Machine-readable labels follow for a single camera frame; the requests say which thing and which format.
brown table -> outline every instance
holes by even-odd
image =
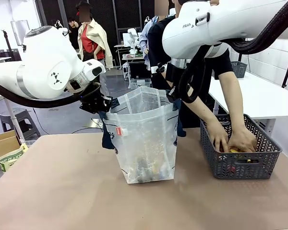
[[[53,135],[0,179],[0,230],[180,229],[288,229],[288,158],[270,180],[216,180],[189,129],[174,180],[128,185],[101,133]]]

white wall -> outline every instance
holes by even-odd
[[[11,26],[11,21],[18,20],[28,20],[30,29],[40,26],[34,0],[0,0],[0,49],[8,49],[1,31],[4,29],[8,34],[11,48],[18,48],[22,55],[22,48],[17,46]]]
[[[237,61],[238,56],[235,51],[231,50],[232,61]],[[267,50],[250,55],[249,59],[251,73],[281,86],[288,68],[288,41],[276,40]],[[248,64],[247,56],[242,56],[242,62]],[[288,155],[288,118],[276,120],[272,138]]]

gray pants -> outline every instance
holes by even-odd
[[[104,65],[104,67],[106,68],[106,65],[105,65],[105,60],[100,60],[100,62]],[[101,84],[101,88],[100,88],[100,91],[103,95],[105,96],[109,96],[109,91],[107,89],[107,84],[106,84],[106,73],[102,73],[99,75],[99,79],[100,79],[100,84]]]

gray plastic basket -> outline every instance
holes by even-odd
[[[240,61],[232,61],[231,62],[232,68],[237,78],[244,78],[245,71],[247,68],[247,64],[244,64]]]
[[[229,115],[218,115],[230,138]],[[249,116],[244,115],[245,126],[257,138],[255,153],[221,153],[211,143],[205,122],[201,121],[201,144],[213,176],[223,180],[269,179],[282,149]]]

gray floor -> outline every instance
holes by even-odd
[[[122,75],[114,75],[114,73],[120,74],[116,69],[107,72],[107,87],[110,92],[110,96],[116,98],[125,93],[129,92],[128,82],[124,81]],[[69,93],[64,93],[61,97],[69,96]],[[99,118],[98,115],[90,114],[86,111],[79,109],[80,102],[76,102],[70,105],[51,108],[51,109],[35,109],[40,124],[37,121],[36,115],[32,108],[21,106],[11,102],[13,108],[26,108],[32,119],[34,120],[37,128],[40,131],[41,135],[46,135],[46,133],[41,129],[40,124],[43,129],[49,134],[68,134],[72,133],[78,129],[83,128],[85,124],[90,121],[91,118]],[[7,111],[4,101],[0,101],[0,113]],[[2,133],[2,126],[0,123],[0,133]],[[98,129],[87,129],[82,130],[77,133],[93,133],[100,132]]]

